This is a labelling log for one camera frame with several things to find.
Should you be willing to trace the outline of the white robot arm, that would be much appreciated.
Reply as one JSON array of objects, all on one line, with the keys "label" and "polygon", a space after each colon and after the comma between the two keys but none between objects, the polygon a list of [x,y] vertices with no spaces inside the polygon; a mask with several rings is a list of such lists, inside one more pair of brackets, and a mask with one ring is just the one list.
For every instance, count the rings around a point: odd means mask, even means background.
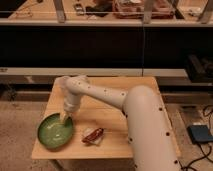
[{"label": "white robot arm", "polygon": [[122,111],[136,171],[181,170],[161,97],[152,88],[139,85],[123,91],[90,84],[86,76],[62,76],[58,81],[66,115],[80,108],[83,95]]}]

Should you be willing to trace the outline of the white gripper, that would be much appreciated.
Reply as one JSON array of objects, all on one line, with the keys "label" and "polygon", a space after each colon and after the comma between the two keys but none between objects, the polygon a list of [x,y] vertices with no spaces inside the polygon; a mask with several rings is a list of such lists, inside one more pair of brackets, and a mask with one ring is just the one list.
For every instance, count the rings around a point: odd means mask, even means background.
[{"label": "white gripper", "polygon": [[[75,94],[68,94],[64,98],[64,110],[68,113],[76,112],[80,107],[80,96]],[[66,122],[72,122],[73,117],[72,114],[66,115],[66,112],[61,112],[59,119],[61,124],[65,124]]]}]

